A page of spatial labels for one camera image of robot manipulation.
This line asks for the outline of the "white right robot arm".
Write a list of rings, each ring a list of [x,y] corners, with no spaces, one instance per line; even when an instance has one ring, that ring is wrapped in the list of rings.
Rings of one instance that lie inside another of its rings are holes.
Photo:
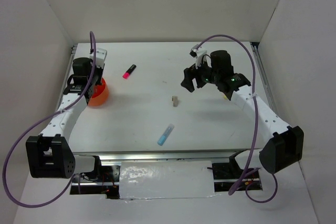
[[[235,73],[230,54],[226,50],[205,49],[190,52],[195,63],[184,69],[181,86],[189,92],[211,83],[226,98],[237,105],[257,126],[265,146],[259,151],[256,163],[275,174],[301,160],[304,132],[282,120],[261,98],[252,91],[251,82],[241,73]]]

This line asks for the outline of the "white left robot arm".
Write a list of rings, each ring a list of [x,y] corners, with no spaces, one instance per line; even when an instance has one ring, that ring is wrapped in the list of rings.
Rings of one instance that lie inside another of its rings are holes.
[[[72,62],[62,100],[56,115],[37,136],[26,141],[30,174],[33,178],[70,178],[76,171],[76,159],[69,138],[79,115],[88,106],[94,87],[101,84],[105,56],[81,57]]]

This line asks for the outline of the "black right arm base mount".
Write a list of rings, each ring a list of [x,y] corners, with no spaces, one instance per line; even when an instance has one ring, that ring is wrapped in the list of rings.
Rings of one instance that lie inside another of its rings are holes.
[[[241,174],[243,173],[243,169],[241,169],[238,163],[235,160],[235,157],[238,154],[241,154],[243,151],[236,152],[231,155],[226,163],[213,163],[207,169],[213,172],[213,177],[215,180],[223,180],[223,179],[235,179],[237,180]]]

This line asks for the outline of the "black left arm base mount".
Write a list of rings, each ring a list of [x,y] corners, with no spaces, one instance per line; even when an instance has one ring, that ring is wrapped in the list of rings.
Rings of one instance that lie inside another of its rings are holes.
[[[75,157],[75,161],[75,182],[78,182],[80,178],[85,177],[89,181],[115,182],[112,167],[103,166],[99,156],[79,155]]]

